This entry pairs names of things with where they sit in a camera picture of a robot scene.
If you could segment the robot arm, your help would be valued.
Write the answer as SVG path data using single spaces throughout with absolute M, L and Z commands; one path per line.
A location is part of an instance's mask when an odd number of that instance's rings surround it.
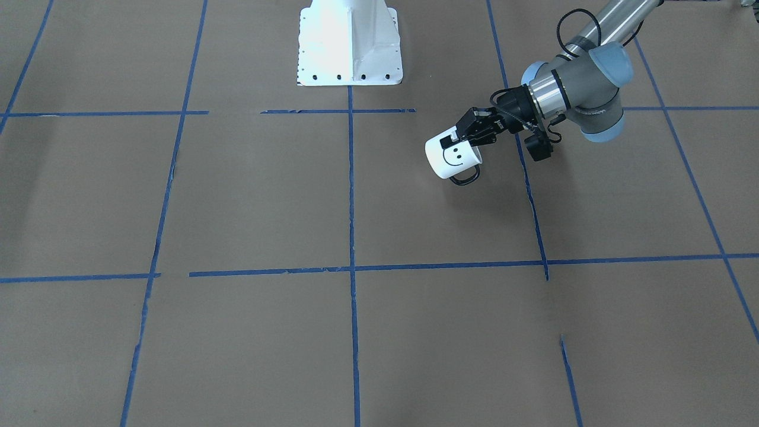
M 460 143 L 492 144 L 499 133 L 532 136 L 525 143 L 540 160 L 550 156 L 548 127 L 564 119 L 577 124 L 591 142 L 612 141 L 624 128 L 619 91 L 634 70 L 626 44 L 637 36 L 660 1 L 610 1 L 575 37 L 561 41 L 550 62 L 535 62 L 517 87 L 497 90 L 490 107 L 471 108 L 447 132 L 428 142 L 429 148 L 453 151 Z

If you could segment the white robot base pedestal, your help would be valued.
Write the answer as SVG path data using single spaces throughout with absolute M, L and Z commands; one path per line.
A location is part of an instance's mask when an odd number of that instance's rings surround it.
M 299 14 L 296 83 L 398 85 L 404 79 L 398 12 L 385 1 L 312 1 Z

